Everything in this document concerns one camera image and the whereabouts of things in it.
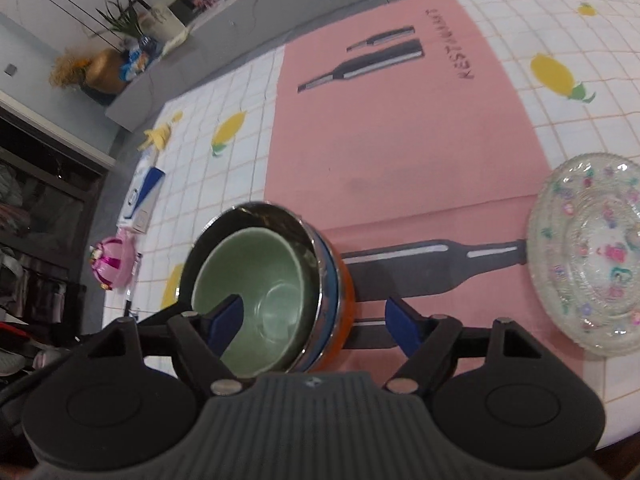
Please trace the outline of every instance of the small box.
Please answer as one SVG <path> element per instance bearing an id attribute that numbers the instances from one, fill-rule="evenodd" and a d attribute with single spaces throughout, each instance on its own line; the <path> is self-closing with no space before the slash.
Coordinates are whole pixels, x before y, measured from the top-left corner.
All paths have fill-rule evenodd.
<path id="1" fill-rule="evenodd" d="M 136 171 L 120 211 L 118 227 L 146 233 L 163 179 L 164 171 L 155 167 Z"/>

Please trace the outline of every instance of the glass plate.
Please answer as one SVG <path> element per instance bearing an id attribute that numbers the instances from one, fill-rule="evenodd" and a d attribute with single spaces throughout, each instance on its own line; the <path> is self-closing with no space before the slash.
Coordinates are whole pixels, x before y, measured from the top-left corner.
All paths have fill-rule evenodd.
<path id="1" fill-rule="evenodd" d="M 604 356 L 640 348 L 640 166 L 588 153 L 557 168 L 531 213 L 527 253 L 565 334 Z"/>

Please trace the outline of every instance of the screw head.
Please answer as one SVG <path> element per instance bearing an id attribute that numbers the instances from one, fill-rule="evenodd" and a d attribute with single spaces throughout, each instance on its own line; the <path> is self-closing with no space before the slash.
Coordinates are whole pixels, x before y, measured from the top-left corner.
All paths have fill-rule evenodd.
<path id="1" fill-rule="evenodd" d="M 319 377 L 311 377 L 305 381 L 305 386 L 309 388 L 317 388 L 320 384 L 322 384 L 322 379 Z"/>
<path id="2" fill-rule="evenodd" d="M 211 384 L 211 391 L 214 395 L 228 397 L 239 394 L 242 384 L 235 379 L 219 379 Z"/>
<path id="3" fill-rule="evenodd" d="M 386 384 L 386 389 L 398 395 L 414 394 L 418 391 L 418 383 L 406 377 L 396 377 Z"/>

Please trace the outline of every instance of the table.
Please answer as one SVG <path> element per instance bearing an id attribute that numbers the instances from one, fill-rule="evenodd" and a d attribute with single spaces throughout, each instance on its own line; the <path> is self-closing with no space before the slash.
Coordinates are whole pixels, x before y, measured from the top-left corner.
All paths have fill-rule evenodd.
<path id="1" fill-rule="evenodd" d="M 376 39 L 399 28 L 396 38 Z M 401 244 L 429 251 L 429 240 L 494 251 L 494 244 L 516 246 L 553 168 L 585 152 L 640 162 L 636 52 L 640 0 L 400 0 L 315 30 L 181 95 L 158 119 L 184 113 L 158 160 L 167 177 L 151 227 L 138 240 L 144 257 L 134 309 L 141 317 L 155 312 L 164 281 L 202 228 L 247 200 L 301 214 L 348 264 L 363 251 L 395 258 Z M 530 67 L 538 55 L 568 70 L 555 64 L 556 76 L 542 76 L 544 86 Z M 319 76 L 323 84 L 305 86 Z M 579 83 L 585 95 L 568 99 Z M 216 127 L 241 110 L 242 128 L 212 156 Z M 468 326 L 513 317 L 602 398 L 601 446 L 640 430 L 640 352 L 585 354 L 551 324 L 527 267 L 514 263 L 408 301 L 425 315 L 451 314 Z M 382 298 L 366 289 L 358 290 L 360 328 L 382 323 Z M 107 294 L 104 324 L 123 304 L 122 291 Z M 403 357 L 369 339 L 368 348 L 344 350 L 335 367 L 364 368 L 382 382 Z M 161 358 L 148 364 L 172 371 Z"/>

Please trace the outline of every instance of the orange pot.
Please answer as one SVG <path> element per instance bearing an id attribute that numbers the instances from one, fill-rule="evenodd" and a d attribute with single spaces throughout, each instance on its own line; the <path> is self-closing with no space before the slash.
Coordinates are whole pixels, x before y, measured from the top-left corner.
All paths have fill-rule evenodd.
<path id="1" fill-rule="evenodd" d="M 120 53 L 114 48 L 107 48 L 94 56 L 86 69 L 84 82 L 104 94 L 119 94 L 127 85 L 120 79 L 122 65 Z"/>

